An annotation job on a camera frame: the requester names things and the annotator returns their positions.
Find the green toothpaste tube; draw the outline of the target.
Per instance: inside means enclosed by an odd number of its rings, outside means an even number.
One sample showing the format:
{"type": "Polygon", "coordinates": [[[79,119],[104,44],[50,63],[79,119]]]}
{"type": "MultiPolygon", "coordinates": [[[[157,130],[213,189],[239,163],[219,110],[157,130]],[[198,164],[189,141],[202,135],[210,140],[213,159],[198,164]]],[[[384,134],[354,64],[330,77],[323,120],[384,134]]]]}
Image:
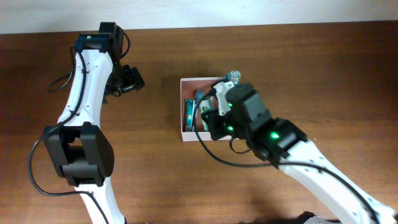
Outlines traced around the green toothpaste tube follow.
{"type": "Polygon", "coordinates": [[[185,100],[185,131],[192,131],[194,100],[185,100]]]}

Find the teal mouthwash bottle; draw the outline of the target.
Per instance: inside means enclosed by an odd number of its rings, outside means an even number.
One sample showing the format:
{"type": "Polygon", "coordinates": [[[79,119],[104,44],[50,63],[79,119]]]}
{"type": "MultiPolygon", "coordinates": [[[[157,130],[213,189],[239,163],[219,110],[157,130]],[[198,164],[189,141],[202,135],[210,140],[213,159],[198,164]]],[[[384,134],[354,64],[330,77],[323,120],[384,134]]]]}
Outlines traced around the teal mouthwash bottle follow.
{"type": "Polygon", "coordinates": [[[237,70],[232,70],[226,74],[226,78],[233,82],[234,86],[240,85],[241,73],[237,70]]]}

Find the blue white toothbrush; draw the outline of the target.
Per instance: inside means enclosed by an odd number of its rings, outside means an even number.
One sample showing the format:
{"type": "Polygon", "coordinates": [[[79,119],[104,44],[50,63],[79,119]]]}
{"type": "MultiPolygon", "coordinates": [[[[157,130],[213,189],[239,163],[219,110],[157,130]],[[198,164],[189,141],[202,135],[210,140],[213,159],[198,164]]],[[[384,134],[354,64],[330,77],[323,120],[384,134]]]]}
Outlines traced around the blue white toothbrush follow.
{"type": "Polygon", "coordinates": [[[203,91],[202,90],[197,90],[195,93],[195,99],[193,102],[193,114],[192,114],[192,125],[191,125],[191,131],[195,131],[195,126],[196,126],[196,119],[197,119],[197,110],[198,110],[198,102],[200,99],[203,97],[203,91]]]}

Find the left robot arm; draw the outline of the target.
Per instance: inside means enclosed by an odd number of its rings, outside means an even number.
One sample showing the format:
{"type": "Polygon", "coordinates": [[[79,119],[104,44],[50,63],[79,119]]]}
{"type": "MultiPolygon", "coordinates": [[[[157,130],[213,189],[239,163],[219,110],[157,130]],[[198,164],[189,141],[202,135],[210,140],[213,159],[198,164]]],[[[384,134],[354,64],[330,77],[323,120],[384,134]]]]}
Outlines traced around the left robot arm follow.
{"type": "Polygon", "coordinates": [[[136,67],[121,65],[129,37],[115,22],[101,22],[95,34],[81,34],[70,49],[72,83],[68,101],[43,142],[57,175],[80,195],[93,223],[126,223],[111,185],[114,150],[100,128],[106,97],[140,90],[145,82],[136,67]]]}

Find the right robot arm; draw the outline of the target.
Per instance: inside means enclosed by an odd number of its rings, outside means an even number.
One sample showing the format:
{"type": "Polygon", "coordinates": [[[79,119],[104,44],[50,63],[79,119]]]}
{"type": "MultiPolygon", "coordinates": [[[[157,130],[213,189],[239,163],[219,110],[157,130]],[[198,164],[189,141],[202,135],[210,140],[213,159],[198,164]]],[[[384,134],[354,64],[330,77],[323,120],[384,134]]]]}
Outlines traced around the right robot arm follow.
{"type": "Polygon", "coordinates": [[[216,97],[218,106],[202,110],[211,139],[241,139],[260,159],[308,189],[340,223],[397,223],[397,212],[370,196],[337,169],[293,122],[272,117],[250,83],[217,82],[199,100],[216,97]]]}

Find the green white packet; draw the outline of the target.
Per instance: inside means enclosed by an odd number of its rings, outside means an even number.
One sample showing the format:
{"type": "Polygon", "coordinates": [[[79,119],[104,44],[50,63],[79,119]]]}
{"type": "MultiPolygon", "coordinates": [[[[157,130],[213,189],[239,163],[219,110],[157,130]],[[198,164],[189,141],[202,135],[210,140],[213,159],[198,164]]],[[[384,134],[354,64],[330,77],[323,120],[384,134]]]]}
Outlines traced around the green white packet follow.
{"type": "MultiPolygon", "coordinates": [[[[199,107],[200,107],[200,114],[203,114],[207,111],[213,110],[214,109],[213,97],[209,96],[209,97],[205,98],[204,100],[202,100],[199,107]]],[[[201,119],[201,122],[202,122],[204,130],[208,131],[208,125],[203,118],[201,119]]]]}

